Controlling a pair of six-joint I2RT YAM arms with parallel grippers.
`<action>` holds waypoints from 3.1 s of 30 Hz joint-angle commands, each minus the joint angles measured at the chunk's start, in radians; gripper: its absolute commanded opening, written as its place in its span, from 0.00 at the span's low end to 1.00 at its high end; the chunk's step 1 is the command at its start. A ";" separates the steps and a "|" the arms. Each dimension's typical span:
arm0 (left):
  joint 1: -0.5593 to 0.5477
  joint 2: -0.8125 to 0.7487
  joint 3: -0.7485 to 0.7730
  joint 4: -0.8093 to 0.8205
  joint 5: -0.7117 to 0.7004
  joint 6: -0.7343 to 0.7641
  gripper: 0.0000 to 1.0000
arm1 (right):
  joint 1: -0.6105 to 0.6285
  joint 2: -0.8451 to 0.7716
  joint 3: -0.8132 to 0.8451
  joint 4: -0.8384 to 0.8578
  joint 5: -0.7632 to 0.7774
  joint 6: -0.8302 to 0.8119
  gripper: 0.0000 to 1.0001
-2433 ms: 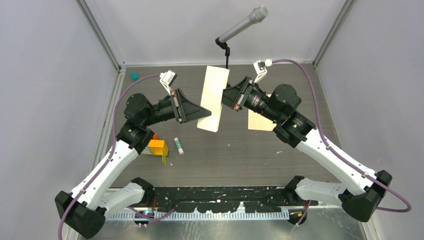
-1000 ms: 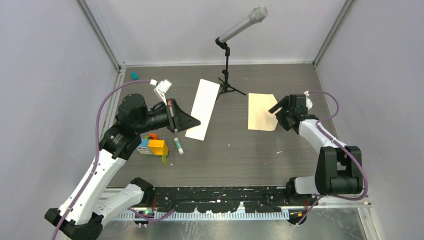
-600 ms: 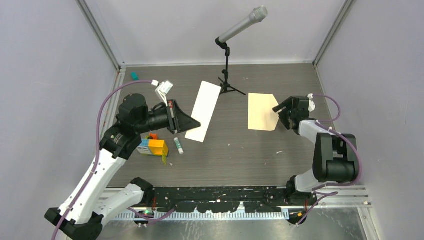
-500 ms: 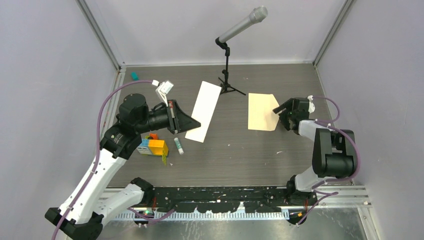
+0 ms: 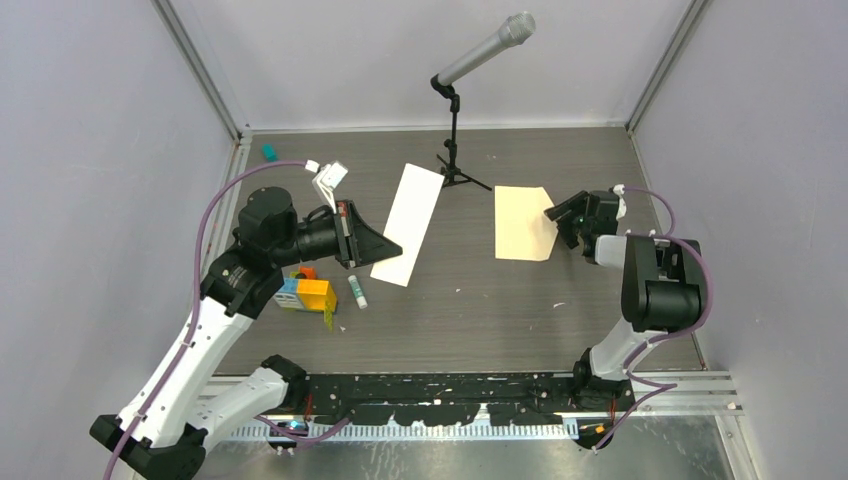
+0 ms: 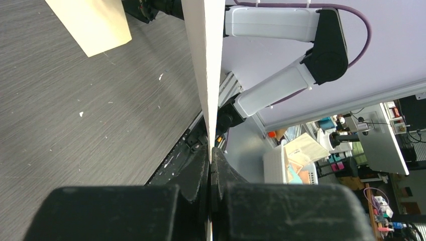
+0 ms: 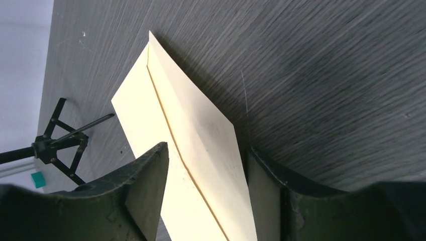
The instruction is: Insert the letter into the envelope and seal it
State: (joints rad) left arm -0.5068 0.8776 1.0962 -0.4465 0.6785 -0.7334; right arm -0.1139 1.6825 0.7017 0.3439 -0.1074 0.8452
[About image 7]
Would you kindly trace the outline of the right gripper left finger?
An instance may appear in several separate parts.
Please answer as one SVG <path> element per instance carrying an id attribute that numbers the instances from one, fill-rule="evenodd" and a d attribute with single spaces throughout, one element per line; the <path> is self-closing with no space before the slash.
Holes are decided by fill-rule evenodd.
<path id="1" fill-rule="evenodd" d="M 73 191 L 1 185 L 1 240 L 155 240 L 169 166 L 160 142 Z"/>

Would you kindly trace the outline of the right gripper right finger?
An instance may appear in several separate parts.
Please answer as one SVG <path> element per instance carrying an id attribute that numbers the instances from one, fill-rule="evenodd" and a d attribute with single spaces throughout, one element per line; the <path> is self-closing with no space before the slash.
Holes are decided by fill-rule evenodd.
<path id="1" fill-rule="evenodd" d="M 258 240 L 425 240 L 425 183 L 378 182 L 346 192 L 249 148 Z"/>

